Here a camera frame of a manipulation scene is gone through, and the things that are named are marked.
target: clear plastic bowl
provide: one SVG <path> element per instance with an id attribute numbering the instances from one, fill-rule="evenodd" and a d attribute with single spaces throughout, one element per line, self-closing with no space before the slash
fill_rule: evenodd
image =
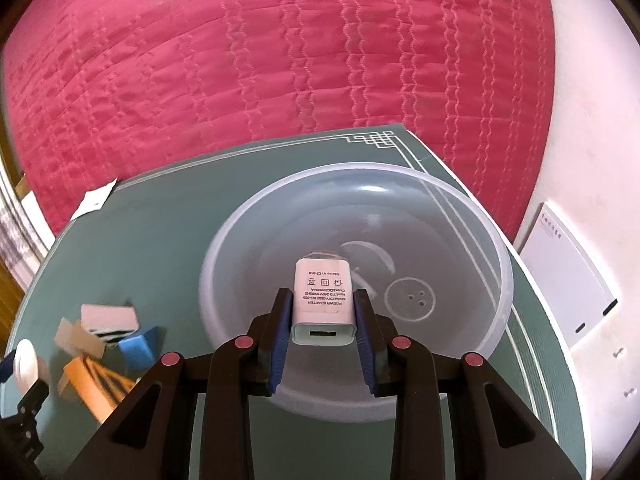
<path id="1" fill-rule="evenodd" d="M 293 289 L 296 262 L 318 252 L 346 258 L 353 288 L 366 288 L 377 313 L 434 353 L 488 357 L 504 332 L 513 276 L 486 214 L 428 174 L 355 162 L 283 178 L 220 228 L 200 275 L 200 310 L 213 345 L 246 333 L 281 286 Z M 395 398 L 376 399 L 365 386 L 355 343 L 290 343 L 272 399 L 324 420 L 395 415 Z"/>

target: blue block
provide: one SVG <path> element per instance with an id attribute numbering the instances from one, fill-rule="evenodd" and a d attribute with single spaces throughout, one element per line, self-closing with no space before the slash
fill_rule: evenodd
<path id="1" fill-rule="evenodd" d="M 160 335 L 158 327 L 147 328 L 118 341 L 124 361 L 132 370 L 151 368 L 158 360 Z"/>
<path id="2" fill-rule="evenodd" d="M 9 380 L 14 373 L 14 358 L 15 358 L 15 350 L 11 350 L 5 357 L 0 361 L 0 384 L 5 383 Z"/>

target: pink bedding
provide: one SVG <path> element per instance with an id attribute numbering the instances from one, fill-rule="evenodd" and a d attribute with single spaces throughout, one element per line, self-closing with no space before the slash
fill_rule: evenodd
<path id="1" fill-rule="evenodd" d="M 402 122 L 513 238 L 546 142 L 549 0 L 34 0 L 6 120 L 54 232 L 84 192 L 249 142 Z"/>

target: green tabletop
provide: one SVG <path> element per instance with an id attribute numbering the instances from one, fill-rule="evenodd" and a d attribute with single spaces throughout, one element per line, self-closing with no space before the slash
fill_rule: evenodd
<path id="1" fill-rule="evenodd" d="M 284 176 L 354 161 L 425 171 L 468 193 L 400 124 L 255 142 L 145 173 L 119 184 L 100 211 L 71 222 L 58 237 L 22 302 L 8 348 L 22 338 L 30 339 L 49 364 L 55 384 L 69 361 L 53 343 L 61 317 L 75 320 L 81 304 L 97 303 L 135 306 L 143 326 L 164 328 L 163 351 L 175 350 L 185 357 L 211 352 L 200 321 L 198 277 L 218 228 L 247 198 Z M 587 479 L 590 440 L 568 350 L 521 260 L 510 250 L 513 308 L 490 361 Z M 108 351 L 104 362 L 126 372 L 115 350 Z M 9 381 L 1 391 L 2 416 L 15 413 L 18 399 L 15 384 Z M 443 407 L 447 433 L 446 404 Z M 200 416 L 196 416 L 192 453 L 200 450 Z M 45 446 L 38 466 L 59 477 L 97 423 L 81 403 L 66 402 L 55 392 L 37 420 Z M 251 427 L 257 480 L 388 479 L 392 420 L 321 422 L 252 399 Z M 447 474 L 453 478 L 449 437 L 447 453 Z M 197 478 L 196 472 L 197 460 L 192 460 L 192 478 Z"/>

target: white power adapter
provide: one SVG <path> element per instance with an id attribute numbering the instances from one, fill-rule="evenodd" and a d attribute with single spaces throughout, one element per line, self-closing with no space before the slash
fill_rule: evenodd
<path id="1" fill-rule="evenodd" d="M 298 260 L 292 341 L 299 345 L 343 346 L 353 341 L 355 333 L 349 263 L 328 258 Z"/>

